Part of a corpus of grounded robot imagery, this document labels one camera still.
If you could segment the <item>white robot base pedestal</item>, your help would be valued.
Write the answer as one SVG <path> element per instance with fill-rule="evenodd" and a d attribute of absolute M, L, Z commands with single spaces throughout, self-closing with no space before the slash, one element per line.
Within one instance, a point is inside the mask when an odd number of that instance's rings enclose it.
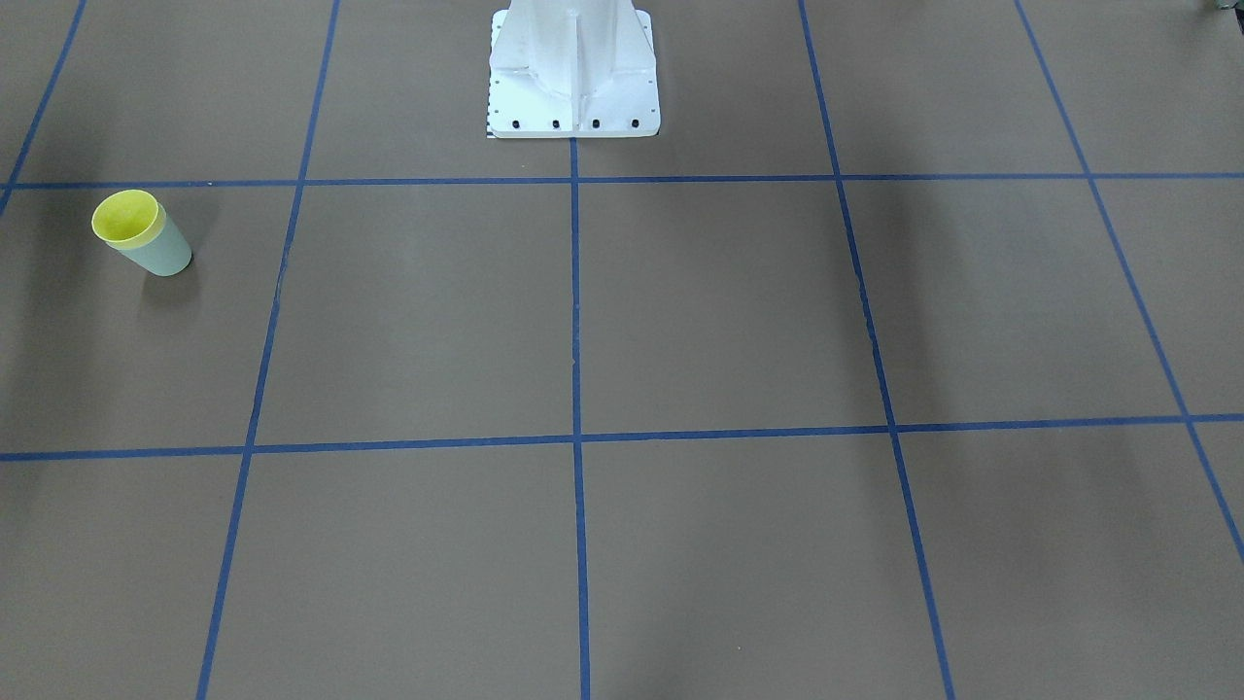
<path fill-rule="evenodd" d="M 511 1 L 493 12 L 486 134 L 620 139 L 659 133 L 653 22 L 631 1 Z"/>

